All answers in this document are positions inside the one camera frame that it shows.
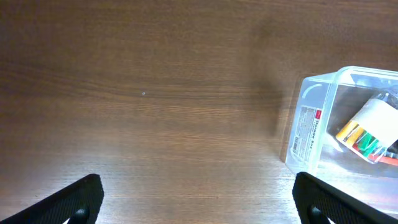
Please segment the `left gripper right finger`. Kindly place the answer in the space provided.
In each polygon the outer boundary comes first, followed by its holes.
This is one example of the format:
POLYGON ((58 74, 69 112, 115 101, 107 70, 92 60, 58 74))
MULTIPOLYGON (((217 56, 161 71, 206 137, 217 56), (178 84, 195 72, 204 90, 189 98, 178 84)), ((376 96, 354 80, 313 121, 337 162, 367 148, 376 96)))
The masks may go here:
POLYGON ((307 172, 296 175, 295 206, 306 224, 397 224, 393 218, 362 203, 307 172))

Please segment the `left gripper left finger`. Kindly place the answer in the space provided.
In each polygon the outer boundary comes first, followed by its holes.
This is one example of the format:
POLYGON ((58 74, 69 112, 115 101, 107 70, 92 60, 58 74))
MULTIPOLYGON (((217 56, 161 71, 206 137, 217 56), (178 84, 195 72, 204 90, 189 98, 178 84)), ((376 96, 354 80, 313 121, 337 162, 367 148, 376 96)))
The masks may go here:
POLYGON ((103 198, 100 176, 89 174, 1 223, 95 224, 103 198))

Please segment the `clear plastic storage container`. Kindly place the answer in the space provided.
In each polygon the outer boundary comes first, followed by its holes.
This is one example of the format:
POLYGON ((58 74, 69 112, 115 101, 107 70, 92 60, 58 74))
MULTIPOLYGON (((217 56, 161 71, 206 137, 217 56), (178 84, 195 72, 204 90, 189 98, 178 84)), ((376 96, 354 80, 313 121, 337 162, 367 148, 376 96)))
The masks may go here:
POLYGON ((303 80, 285 163, 390 215, 397 213, 397 166, 360 158, 336 139, 375 94, 397 93, 397 73, 349 66, 303 80))

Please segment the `clear box of bits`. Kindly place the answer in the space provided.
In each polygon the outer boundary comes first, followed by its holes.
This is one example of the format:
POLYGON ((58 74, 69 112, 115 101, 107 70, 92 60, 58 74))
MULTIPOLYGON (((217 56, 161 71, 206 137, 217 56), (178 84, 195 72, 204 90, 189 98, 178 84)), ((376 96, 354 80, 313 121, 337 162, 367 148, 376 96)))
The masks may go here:
POLYGON ((378 163, 369 156, 391 152, 388 149, 397 142, 397 93, 382 91, 373 95, 336 139, 365 161, 378 163))

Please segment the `orange socket bit holder strip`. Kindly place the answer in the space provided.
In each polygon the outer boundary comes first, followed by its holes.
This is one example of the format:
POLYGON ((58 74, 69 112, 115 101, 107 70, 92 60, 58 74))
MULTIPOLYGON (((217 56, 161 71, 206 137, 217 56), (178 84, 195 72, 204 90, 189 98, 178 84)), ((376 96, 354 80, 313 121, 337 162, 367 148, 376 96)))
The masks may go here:
POLYGON ((397 153, 386 152, 384 155, 370 155, 369 160, 397 166, 397 153))

